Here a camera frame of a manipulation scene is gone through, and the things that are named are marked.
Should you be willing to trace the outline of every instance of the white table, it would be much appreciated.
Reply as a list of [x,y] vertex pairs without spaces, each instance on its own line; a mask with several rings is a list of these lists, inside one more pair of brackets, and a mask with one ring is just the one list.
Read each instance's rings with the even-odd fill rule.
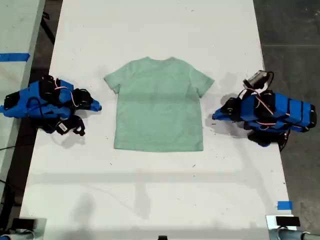
[[[29,53],[27,62],[0,62],[0,105],[6,95],[28,86],[44,0],[0,0],[0,53]],[[20,121],[0,114],[0,149],[14,146]],[[0,150],[0,179],[5,181],[14,148]],[[0,199],[5,185],[0,182]]]
[[[113,149],[117,96],[103,76],[146,56],[216,80],[201,99],[204,151]],[[50,74],[102,112],[80,112],[84,137],[37,134],[21,216],[46,218],[46,240],[269,239],[265,215],[291,213],[277,210],[288,200],[278,146],[211,120],[260,69],[252,0],[64,0]]]

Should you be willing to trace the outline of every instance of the concrete floor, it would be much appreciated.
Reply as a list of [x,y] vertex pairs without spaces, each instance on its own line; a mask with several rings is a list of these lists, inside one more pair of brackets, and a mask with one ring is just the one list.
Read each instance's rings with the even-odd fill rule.
[[[54,34],[61,6],[62,0],[46,0],[45,12],[50,14],[47,23]],[[320,1],[254,0],[254,6],[264,66],[266,70],[275,73],[271,89],[294,99],[308,101],[319,109]],[[48,74],[52,51],[53,45],[40,28],[31,81]],[[28,125],[28,122],[23,122],[20,133],[30,134]],[[320,234],[319,131],[317,126],[310,132],[293,132],[281,153],[289,199],[293,202],[293,214],[300,217],[303,230],[314,234]],[[35,136],[30,136],[23,141],[34,139]],[[32,150],[28,148],[14,152],[8,178],[12,184],[21,188],[26,184]],[[21,167],[22,155],[25,167]],[[22,196],[18,194],[16,201],[19,203],[21,200]]]

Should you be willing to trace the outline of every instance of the shirt sleeve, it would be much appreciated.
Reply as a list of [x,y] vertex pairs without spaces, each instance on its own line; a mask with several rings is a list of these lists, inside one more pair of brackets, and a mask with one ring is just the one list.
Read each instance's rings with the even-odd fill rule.
[[195,68],[191,67],[189,71],[189,78],[191,81],[191,85],[195,88],[195,91],[201,98],[206,91],[212,86],[214,80],[202,72],[196,70]]
[[119,93],[121,84],[133,76],[132,62],[127,63],[118,70],[106,75],[103,79],[116,94]]

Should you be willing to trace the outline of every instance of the mint green t-shirt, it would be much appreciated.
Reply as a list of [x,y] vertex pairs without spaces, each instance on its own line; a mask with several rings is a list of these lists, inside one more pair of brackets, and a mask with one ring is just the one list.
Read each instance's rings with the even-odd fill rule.
[[115,149],[202,151],[199,98],[213,80],[171,57],[134,60],[104,77],[118,95]]

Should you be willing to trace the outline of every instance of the blue tape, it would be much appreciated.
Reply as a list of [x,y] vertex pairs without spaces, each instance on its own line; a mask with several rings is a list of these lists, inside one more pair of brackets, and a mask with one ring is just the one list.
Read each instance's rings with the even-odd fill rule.
[[0,62],[27,62],[29,53],[0,53]]
[[278,210],[292,210],[292,201],[278,201]]

